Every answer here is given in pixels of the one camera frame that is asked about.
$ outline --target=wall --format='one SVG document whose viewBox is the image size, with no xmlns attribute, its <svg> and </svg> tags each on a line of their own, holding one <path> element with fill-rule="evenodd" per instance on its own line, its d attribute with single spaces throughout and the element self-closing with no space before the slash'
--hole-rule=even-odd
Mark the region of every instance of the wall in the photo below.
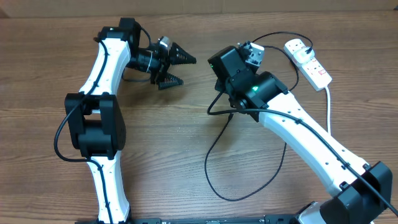
<svg viewBox="0 0 398 224">
<path fill-rule="evenodd" d="M 0 0 L 0 17 L 373 11 L 397 5 L 398 0 Z"/>
</svg>

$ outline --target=table surface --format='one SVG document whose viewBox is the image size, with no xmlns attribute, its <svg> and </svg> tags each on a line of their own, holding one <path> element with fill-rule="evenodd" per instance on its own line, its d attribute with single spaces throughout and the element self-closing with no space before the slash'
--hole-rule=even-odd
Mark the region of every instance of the table surface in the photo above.
<svg viewBox="0 0 398 224">
<path fill-rule="evenodd" d="M 158 91 L 149 83 L 124 83 L 118 101 L 127 127 L 124 189 L 136 218 L 254 217 L 295 213 L 330 196 L 313 171 L 288 147 L 274 181 L 258 194 L 226 202 L 209 188 L 204 173 L 208 148 L 227 116 L 208 116 L 217 95 L 207 59 L 237 42 L 290 30 L 310 37 L 317 59 L 333 77 L 332 132 L 342 145 L 371 164 L 383 161 L 398 174 L 398 13 L 303 12 L 203 16 L 139 16 L 152 38 L 167 35 L 196 56 L 196 65 L 170 72 L 184 86 Z M 0 223 L 73 223 L 98 214 L 86 164 L 61 161 L 53 137 L 65 116 L 63 101 L 90 74 L 103 26 L 118 17 L 0 20 Z M 283 47 L 291 35 L 262 44 Z M 145 36 L 142 44 L 146 45 Z M 268 50 L 260 70 L 295 82 L 289 61 Z M 128 70 L 127 76 L 146 77 Z M 325 92 L 300 75 L 293 91 L 306 111 L 326 125 Z M 216 110 L 228 109 L 223 96 Z M 80 157 L 68 128 L 59 140 L 67 157 Z M 237 115 L 210 155 L 208 171 L 225 197 L 248 194 L 268 181 L 280 163 L 283 141 Z M 398 178 L 392 203 L 398 206 Z M 397 223 L 385 211 L 377 223 Z"/>
</svg>

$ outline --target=wooden tabletop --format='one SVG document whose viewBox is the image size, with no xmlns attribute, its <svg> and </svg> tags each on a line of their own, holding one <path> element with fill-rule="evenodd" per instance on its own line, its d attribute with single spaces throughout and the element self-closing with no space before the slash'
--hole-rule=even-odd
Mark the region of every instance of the wooden tabletop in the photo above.
<svg viewBox="0 0 398 224">
<path fill-rule="evenodd" d="M 95 219 L 98 203 L 86 164 L 60 160 L 53 137 L 65 116 L 63 101 L 84 84 L 95 61 L 93 37 L 118 17 L 0 20 L 0 223 L 73 223 Z M 124 189 L 136 218 L 253 217 L 295 213 L 330 198 L 318 177 L 288 147 L 274 181 L 241 202 L 219 199 L 209 188 L 204 160 L 227 116 L 208 116 L 217 95 L 207 59 L 237 42 L 279 30 L 299 32 L 314 43 L 317 59 L 333 77 L 332 132 L 371 164 L 383 161 L 398 175 L 398 13 L 300 12 L 203 16 L 139 16 L 152 39 L 169 36 L 194 55 L 196 65 L 170 69 L 184 86 L 158 91 L 149 83 L 124 83 L 118 101 L 127 127 L 122 153 Z M 291 35 L 262 44 L 283 47 Z M 146 45 L 145 36 L 142 43 Z M 260 70 L 295 82 L 289 61 L 268 50 Z M 126 75 L 146 77 L 129 70 Z M 326 125 L 325 92 L 300 75 L 293 91 L 306 111 Z M 216 110 L 228 109 L 223 96 Z M 80 157 L 68 128 L 62 154 Z M 274 175 L 283 141 L 237 115 L 210 155 L 215 188 L 237 198 Z M 392 203 L 398 207 L 398 178 Z M 397 223 L 385 211 L 377 223 Z"/>
</svg>

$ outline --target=white power strip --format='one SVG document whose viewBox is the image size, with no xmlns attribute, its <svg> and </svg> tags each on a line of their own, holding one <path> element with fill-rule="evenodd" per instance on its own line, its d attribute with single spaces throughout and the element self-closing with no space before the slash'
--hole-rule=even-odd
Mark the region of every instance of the white power strip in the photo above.
<svg viewBox="0 0 398 224">
<path fill-rule="evenodd" d="M 305 78 L 316 91 L 327 87 L 331 82 L 331 76 L 315 58 L 315 52 L 308 54 L 306 47 L 300 39 L 293 39 L 285 44 L 284 50 L 292 58 L 294 64 L 300 69 Z"/>
</svg>

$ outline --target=power outlet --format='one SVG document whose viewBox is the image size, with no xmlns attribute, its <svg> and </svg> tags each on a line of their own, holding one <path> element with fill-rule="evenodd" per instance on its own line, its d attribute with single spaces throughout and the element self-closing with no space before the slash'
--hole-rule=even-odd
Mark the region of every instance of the power outlet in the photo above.
<svg viewBox="0 0 398 224">
<path fill-rule="evenodd" d="M 315 58 L 315 53 L 310 52 L 302 57 L 302 53 L 308 47 L 300 39 L 293 39 L 285 44 L 284 50 L 292 58 L 294 64 L 300 69 L 305 78 L 311 83 L 316 91 L 324 89 L 332 81 L 329 73 Z"/>
</svg>

